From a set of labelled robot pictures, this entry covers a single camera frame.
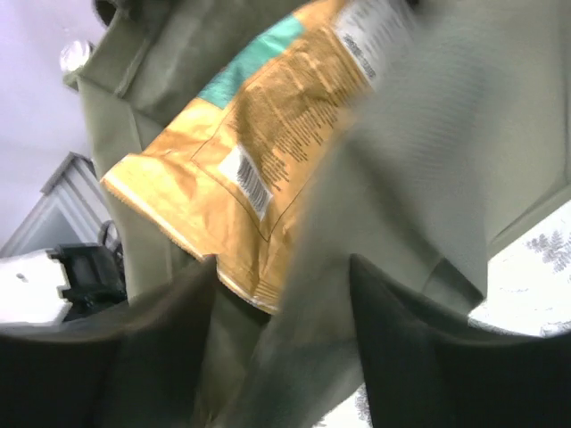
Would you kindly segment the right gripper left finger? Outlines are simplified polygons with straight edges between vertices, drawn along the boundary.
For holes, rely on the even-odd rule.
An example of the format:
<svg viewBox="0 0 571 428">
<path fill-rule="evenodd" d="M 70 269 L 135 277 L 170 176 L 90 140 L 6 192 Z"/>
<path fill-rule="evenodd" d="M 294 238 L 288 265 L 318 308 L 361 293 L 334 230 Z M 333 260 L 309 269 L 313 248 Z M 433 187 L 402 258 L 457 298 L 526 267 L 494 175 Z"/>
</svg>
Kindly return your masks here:
<svg viewBox="0 0 571 428">
<path fill-rule="evenodd" d="M 214 257 L 91 317 L 1 328 L 4 427 L 187 427 L 218 282 Z"/>
</svg>

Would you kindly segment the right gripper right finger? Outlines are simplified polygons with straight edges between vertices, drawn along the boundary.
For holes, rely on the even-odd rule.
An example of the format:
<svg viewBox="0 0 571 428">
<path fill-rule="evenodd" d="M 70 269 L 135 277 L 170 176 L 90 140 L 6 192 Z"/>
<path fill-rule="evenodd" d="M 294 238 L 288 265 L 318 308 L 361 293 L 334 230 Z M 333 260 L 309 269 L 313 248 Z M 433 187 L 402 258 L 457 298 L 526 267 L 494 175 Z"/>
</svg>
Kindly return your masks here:
<svg viewBox="0 0 571 428">
<path fill-rule="evenodd" d="M 567 427 L 570 336 L 480 329 L 360 255 L 350 296 L 375 427 Z"/>
</svg>

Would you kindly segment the brown paper snack bag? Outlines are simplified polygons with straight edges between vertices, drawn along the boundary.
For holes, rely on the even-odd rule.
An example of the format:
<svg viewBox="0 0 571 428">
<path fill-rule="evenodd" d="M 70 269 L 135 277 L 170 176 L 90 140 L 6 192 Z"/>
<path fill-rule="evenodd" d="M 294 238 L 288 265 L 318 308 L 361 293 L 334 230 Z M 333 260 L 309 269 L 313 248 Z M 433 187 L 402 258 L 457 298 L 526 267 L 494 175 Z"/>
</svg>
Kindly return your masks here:
<svg viewBox="0 0 571 428">
<path fill-rule="evenodd" d="M 274 312 L 303 190 L 413 25 L 406 1 L 307 3 L 261 32 L 104 186 L 193 256 L 216 256 L 228 289 Z"/>
</svg>

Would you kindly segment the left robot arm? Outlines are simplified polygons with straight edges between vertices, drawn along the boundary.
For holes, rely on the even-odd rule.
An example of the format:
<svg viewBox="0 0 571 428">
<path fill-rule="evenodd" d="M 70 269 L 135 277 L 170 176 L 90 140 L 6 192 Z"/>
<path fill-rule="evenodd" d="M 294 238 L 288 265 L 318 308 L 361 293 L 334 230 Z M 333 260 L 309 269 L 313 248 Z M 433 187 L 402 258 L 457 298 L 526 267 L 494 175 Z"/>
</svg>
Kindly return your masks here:
<svg viewBox="0 0 571 428">
<path fill-rule="evenodd" d="M 121 260 L 102 245 L 66 245 L 1 259 L 3 325 L 60 324 L 126 298 Z"/>
</svg>

